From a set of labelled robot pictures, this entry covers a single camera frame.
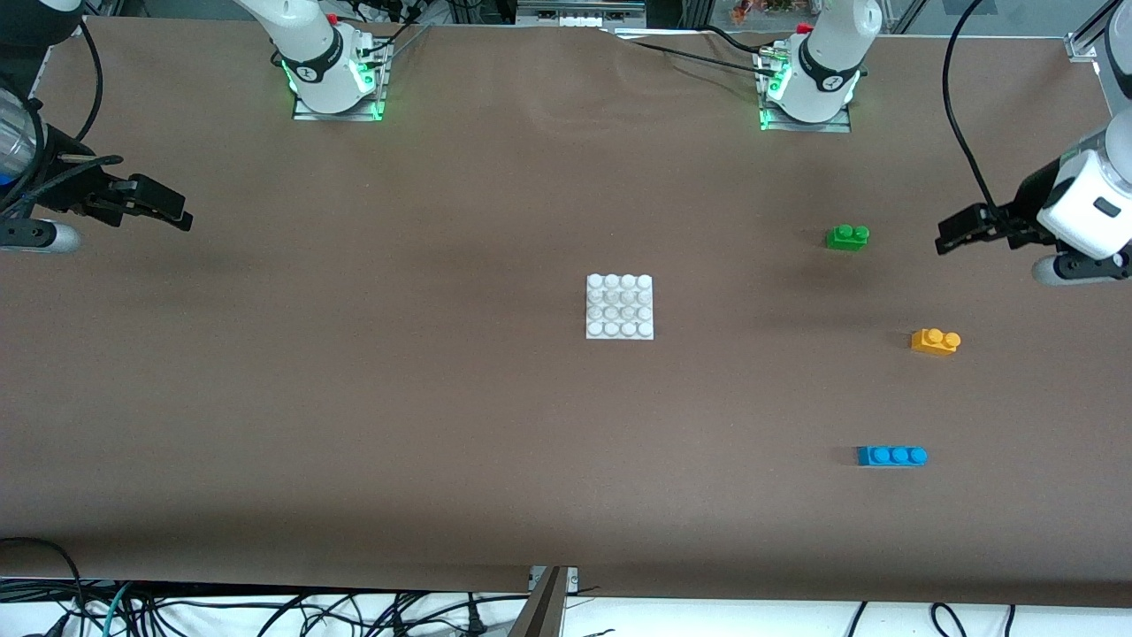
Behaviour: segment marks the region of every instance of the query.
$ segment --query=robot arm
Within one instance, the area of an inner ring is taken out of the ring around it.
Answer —
[[[766,96],[798,121],[829,121],[852,98],[883,21],[876,0],[827,1],[811,33],[786,41],[788,68]]]
[[[291,88],[314,111],[337,113],[372,93],[374,38],[333,24],[316,0],[234,0],[267,29]],[[82,0],[0,0],[0,45],[45,48],[66,40],[82,20]],[[32,218],[38,204],[118,226],[129,215],[189,230],[185,197],[144,174],[121,179],[82,143],[41,121],[38,102],[0,85],[0,249],[63,252],[79,246],[72,227]]]
[[[1105,34],[1117,84],[1132,98],[1132,2]],[[968,206],[940,223],[936,251],[1005,238],[1012,249],[1056,246],[1034,265],[1050,285],[1124,279],[1132,274],[1132,109],[1027,177],[1014,199]]]
[[[338,113],[375,91],[374,36],[332,24],[317,0],[233,1],[267,29],[291,88],[311,110]]]

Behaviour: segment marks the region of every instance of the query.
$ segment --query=orange lego brick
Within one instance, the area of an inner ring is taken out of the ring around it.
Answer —
[[[925,354],[936,354],[940,356],[951,356],[959,350],[959,344],[963,343],[955,333],[944,333],[943,330],[920,330],[912,335],[912,350]]]

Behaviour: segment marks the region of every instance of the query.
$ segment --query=green lego brick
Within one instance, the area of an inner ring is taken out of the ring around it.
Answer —
[[[825,235],[825,247],[834,250],[857,251],[868,244],[868,227],[858,225],[854,227],[843,223],[830,230]]]

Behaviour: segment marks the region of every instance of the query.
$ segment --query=blue lego brick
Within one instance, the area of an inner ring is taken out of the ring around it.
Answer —
[[[858,447],[857,465],[861,467],[923,467],[927,450],[923,447]]]

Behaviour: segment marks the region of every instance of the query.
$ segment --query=lego brick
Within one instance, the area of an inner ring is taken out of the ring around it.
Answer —
[[[959,350],[959,344],[963,343],[955,333],[944,333],[943,330],[920,330],[912,335],[911,348],[925,354],[937,356],[951,356]]]
[[[868,244],[868,227],[854,227],[848,223],[830,229],[825,234],[825,247],[834,250],[857,251]]]
[[[590,274],[585,278],[585,338],[653,339],[652,276]]]
[[[923,447],[858,447],[857,465],[861,467],[923,467],[927,450]]]

